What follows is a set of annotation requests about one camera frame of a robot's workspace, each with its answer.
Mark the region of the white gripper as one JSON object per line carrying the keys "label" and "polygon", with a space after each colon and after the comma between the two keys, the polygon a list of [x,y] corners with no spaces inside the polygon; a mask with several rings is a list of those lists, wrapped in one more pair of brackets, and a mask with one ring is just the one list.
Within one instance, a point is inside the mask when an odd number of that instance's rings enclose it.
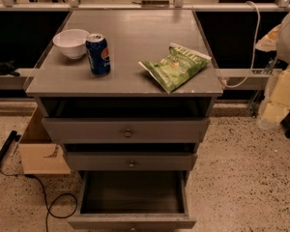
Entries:
{"label": "white gripper", "polygon": [[[270,30],[256,43],[255,48],[264,52],[276,51],[276,41],[280,27],[281,25],[278,24]],[[262,101],[258,111],[257,125],[264,130],[278,127],[289,113],[289,110],[285,107],[290,107],[290,69],[283,71],[279,75],[270,96],[270,101]]]}

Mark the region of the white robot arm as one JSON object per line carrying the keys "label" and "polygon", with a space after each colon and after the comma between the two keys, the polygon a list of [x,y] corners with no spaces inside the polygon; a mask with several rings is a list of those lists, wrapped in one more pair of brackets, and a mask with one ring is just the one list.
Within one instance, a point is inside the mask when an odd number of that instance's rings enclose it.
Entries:
{"label": "white robot arm", "polygon": [[256,44],[261,51],[276,51],[278,60],[287,63],[287,69],[273,75],[267,84],[265,99],[261,102],[257,125],[271,129],[290,112],[290,12]]}

